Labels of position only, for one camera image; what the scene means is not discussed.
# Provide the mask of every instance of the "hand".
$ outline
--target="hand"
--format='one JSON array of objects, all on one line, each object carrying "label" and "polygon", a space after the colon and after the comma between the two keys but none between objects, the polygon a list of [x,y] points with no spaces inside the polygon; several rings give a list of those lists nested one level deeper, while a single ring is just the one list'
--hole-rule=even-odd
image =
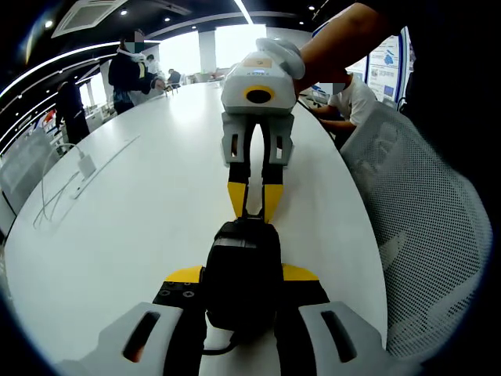
[{"label": "hand", "polygon": [[160,79],[155,80],[155,89],[156,90],[165,90],[165,82]]}]

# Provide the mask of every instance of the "display board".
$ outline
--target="display board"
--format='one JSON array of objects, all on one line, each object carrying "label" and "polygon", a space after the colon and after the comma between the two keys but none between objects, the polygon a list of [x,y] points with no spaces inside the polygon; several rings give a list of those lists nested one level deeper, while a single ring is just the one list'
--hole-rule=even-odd
[{"label": "display board", "polygon": [[399,37],[392,35],[369,54],[367,85],[379,101],[398,101],[400,68]]},{"label": "display board", "polygon": [[348,73],[352,73],[354,76],[360,78],[360,80],[366,82],[367,56],[361,58],[356,63],[347,67],[346,71]]}]

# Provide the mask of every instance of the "black cable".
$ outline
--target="black cable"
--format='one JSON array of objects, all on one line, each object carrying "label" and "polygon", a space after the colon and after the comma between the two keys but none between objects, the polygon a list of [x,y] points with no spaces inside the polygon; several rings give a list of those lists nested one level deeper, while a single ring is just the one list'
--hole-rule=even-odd
[{"label": "black cable", "polygon": [[318,116],[316,116],[316,114],[310,109],[310,107],[308,107],[305,104],[303,104],[299,99],[297,100],[297,102],[299,104],[301,104],[307,110],[307,112],[309,112],[311,115],[313,115],[313,117],[317,120],[317,122],[320,124],[320,126],[322,127],[322,129],[327,132],[327,134],[329,135],[330,139],[332,139],[332,142],[334,143],[334,137],[332,137],[332,135],[330,134],[330,132],[323,127],[323,124],[320,121],[320,118]]}]

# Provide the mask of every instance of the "desk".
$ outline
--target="desk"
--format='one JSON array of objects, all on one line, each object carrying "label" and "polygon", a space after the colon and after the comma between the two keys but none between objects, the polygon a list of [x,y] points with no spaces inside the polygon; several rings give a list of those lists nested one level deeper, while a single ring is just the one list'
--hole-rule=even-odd
[{"label": "desk", "polygon": [[[62,198],[52,223],[32,226],[40,186],[28,198],[5,247],[6,269],[20,322],[50,361],[94,349],[98,333],[151,302],[168,274],[204,264],[214,235],[234,219],[220,95],[218,83],[182,86],[178,96],[152,99],[94,131],[79,146],[96,166],[140,137],[78,200]],[[318,275],[330,299],[348,304],[385,343],[383,270],[362,199],[318,122],[300,106],[293,114],[295,148],[273,219],[282,260]],[[250,212],[261,204],[260,132],[251,144]],[[72,150],[47,173],[47,197],[76,171],[76,160]],[[271,333],[261,346],[240,347],[205,356],[200,374],[279,374]]]}]

